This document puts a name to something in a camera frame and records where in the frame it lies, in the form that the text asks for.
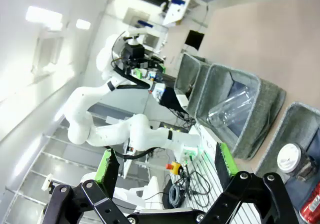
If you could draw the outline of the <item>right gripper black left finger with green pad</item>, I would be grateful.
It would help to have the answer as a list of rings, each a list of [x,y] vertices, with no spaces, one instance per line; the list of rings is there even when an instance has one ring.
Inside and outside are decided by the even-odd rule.
[[[96,173],[76,187],[55,186],[43,217],[43,224],[78,224],[85,212],[94,211],[103,224],[128,224],[113,202],[119,162],[112,148],[106,149]]]

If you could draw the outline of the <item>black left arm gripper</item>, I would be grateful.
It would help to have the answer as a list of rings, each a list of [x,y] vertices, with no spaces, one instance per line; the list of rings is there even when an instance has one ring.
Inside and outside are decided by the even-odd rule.
[[[124,70],[133,70],[135,78],[145,78],[146,70],[156,70],[164,74],[166,68],[164,60],[158,56],[145,56],[145,47],[142,44],[130,45],[126,43],[122,51],[122,64]]]

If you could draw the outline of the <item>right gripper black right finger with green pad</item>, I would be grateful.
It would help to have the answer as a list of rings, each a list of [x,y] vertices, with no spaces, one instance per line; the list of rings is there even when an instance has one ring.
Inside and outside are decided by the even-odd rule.
[[[230,224],[242,204],[252,204],[262,224],[298,224],[285,184],[276,172],[263,177],[239,171],[225,143],[217,143],[214,164],[223,192],[202,219],[203,224]]]

